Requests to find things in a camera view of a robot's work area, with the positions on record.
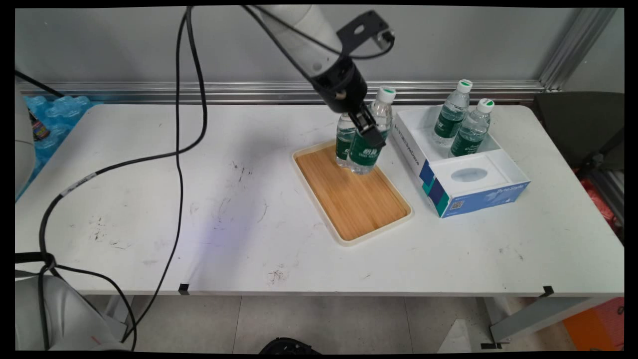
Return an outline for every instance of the tissue box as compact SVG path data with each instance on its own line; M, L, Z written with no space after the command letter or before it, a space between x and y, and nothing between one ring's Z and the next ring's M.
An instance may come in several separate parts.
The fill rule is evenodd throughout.
M449 147L434 143L431 134L441 107L399 111L392 125L394 140L439 217L516 201L530 180L489 132L472 155L448 158Z

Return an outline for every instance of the gray wall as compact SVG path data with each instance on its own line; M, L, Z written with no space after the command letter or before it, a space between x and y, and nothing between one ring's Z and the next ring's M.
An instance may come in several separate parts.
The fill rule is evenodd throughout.
M358 62L367 80L536 80L575 15L573 8L322 6L335 30L370 8L397 40L387 56ZM18 9L15 67L43 82L173 81L183 11ZM238 6L195 8L193 23L205 81L302 80ZM194 81L183 44L182 77Z
M625 93L625 9L616 10L563 90Z

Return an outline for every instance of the gray floor tile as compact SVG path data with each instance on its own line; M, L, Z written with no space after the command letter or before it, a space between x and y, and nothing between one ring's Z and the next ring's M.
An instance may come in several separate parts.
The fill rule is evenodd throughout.
M411 353L402 297L245 296L234 353L291 337L322 354Z
M414 353L436 353L456 319L464 319L473 352L490 342L489 316L476 298L406 297Z
M150 296L136 296L141 315ZM136 351L231 353L239 296L158 296L138 327ZM129 345L133 336L126 341Z
M533 303L535 298L511 298L512 312ZM491 342L489 316L485 305L478 298L406 298L406 309L415 353L435 353L456 319L467 321L473 352L492 351L573 351L569 333L562 322L525 337L519 337L503 349L483 350L480 343Z

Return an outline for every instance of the white table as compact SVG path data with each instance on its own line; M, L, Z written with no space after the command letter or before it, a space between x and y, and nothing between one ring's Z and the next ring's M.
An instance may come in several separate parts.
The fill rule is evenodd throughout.
M571 297L551 315L545 304L541 314L529 312L536 322L624 295L623 246L525 107L496 107L490 129L531 179L515 203L438 218L389 138L378 165L415 215L353 247L330 237L291 157L333 138L337 114L319 105L208 109L205 139L181 156L182 233L160 294L189 284L190 294L495 297L540 296L551 286L554 294L537 303ZM181 107L182 146L197 137L201 118L200 106ZM90 109L15 205L15 251L38 250L42 213L68 185L116 162L173 151L174 135L172 105ZM58 263L108 275L126 294L151 294L172 248L178 203L174 158L109 172L58 204L48 250ZM114 293L100 279L63 275L83 294ZM503 338L516 332L508 320L517 316L499 323L508 324Z

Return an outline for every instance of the wooden tray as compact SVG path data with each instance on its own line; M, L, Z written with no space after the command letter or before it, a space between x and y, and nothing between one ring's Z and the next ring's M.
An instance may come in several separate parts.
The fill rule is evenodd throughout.
M335 240L353 245L404 222L412 207L379 167L359 176L334 160L329 141L292 155L299 174Z

